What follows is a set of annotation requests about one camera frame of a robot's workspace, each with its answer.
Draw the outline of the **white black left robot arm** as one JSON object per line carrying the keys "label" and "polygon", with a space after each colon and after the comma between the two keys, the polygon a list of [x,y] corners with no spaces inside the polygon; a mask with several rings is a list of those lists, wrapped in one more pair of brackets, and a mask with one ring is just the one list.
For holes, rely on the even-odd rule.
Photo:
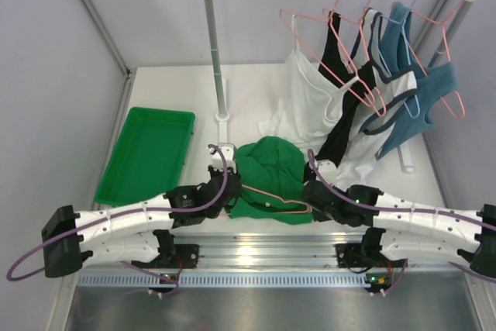
{"label": "white black left robot arm", "polygon": [[119,261],[168,266],[177,254],[172,229],[216,219],[241,195],[238,171],[208,171],[206,183],[176,187],[131,205],[83,212],[72,205],[58,208],[41,231],[45,276],[61,278]]}

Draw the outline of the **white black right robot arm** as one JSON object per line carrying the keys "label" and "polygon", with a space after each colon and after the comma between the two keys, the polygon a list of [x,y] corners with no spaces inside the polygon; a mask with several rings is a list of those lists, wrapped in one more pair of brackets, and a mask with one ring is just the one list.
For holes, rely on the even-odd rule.
{"label": "white black right robot arm", "polygon": [[301,196],[316,221],[365,228],[360,244],[337,250],[349,267],[447,262],[495,278],[494,205],[481,210],[435,208],[378,188],[355,184],[341,191],[317,180],[309,181]]}

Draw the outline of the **green tank top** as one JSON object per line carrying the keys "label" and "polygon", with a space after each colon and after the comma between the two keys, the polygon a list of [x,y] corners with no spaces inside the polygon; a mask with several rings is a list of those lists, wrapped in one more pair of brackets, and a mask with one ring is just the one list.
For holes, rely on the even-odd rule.
{"label": "green tank top", "polygon": [[[299,200],[303,190],[305,159],[292,143],[276,136],[265,136],[236,151],[237,170],[241,184],[279,195],[283,199]],[[229,211],[232,219],[273,219],[288,225],[313,222],[312,213],[279,215],[279,211],[303,210],[303,205],[284,205],[278,200],[242,187],[241,196]]]}

